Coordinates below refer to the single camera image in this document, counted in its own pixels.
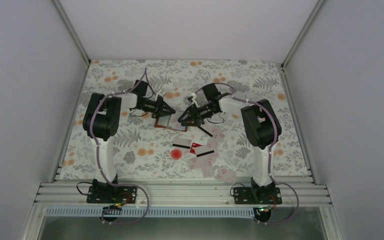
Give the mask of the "brown leather card holder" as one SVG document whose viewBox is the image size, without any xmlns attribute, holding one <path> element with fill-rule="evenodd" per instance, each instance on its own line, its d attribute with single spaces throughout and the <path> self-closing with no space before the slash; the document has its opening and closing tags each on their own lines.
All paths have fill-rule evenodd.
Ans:
<svg viewBox="0 0 384 240">
<path fill-rule="evenodd" d="M 167 115 L 164 117 L 160 117 L 155 120 L 154 127 L 155 128 L 163 128 L 172 131 L 178 132 L 186 132 L 188 130 L 187 126 L 182 126 L 176 119 L 171 120 L 172 116 Z"/>
</svg>

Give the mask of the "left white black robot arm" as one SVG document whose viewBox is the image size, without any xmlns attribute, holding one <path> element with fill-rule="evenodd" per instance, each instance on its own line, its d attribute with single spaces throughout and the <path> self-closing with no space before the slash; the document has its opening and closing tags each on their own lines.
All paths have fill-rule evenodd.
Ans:
<svg viewBox="0 0 384 240">
<path fill-rule="evenodd" d="M 111 203 L 119 197 L 118 174 L 114 164 L 114 136 L 120 125 L 122 110 L 141 110 L 150 113 L 153 119 L 171 116 L 176 111 L 161 94 L 156 99 L 146 97 L 148 82 L 136 80 L 133 88 L 122 92 L 93 93 L 82 121 L 82 127 L 95 145 L 97 173 L 92 181 L 91 194 L 99 193 L 104 201 Z"/>
</svg>

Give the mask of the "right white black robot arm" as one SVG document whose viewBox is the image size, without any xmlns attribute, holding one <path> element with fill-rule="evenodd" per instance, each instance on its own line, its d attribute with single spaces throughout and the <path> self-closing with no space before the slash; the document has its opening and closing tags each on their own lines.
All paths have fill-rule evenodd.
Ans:
<svg viewBox="0 0 384 240">
<path fill-rule="evenodd" d="M 270 101 L 240 99 L 234 96 L 234 89 L 230 93 L 222 93 L 214 83 L 203 86 L 201 90 L 207 104 L 198 106 L 195 100 L 196 94 L 192 93 L 188 97 L 190 106 L 177 121 L 185 127 L 200 127 L 205 119 L 215 114 L 240 116 L 245 136 L 254 149 L 254 172 L 251 177 L 250 195 L 254 202 L 264 203 L 276 187 L 271 168 L 272 149 L 282 134 L 282 127 Z"/>
</svg>

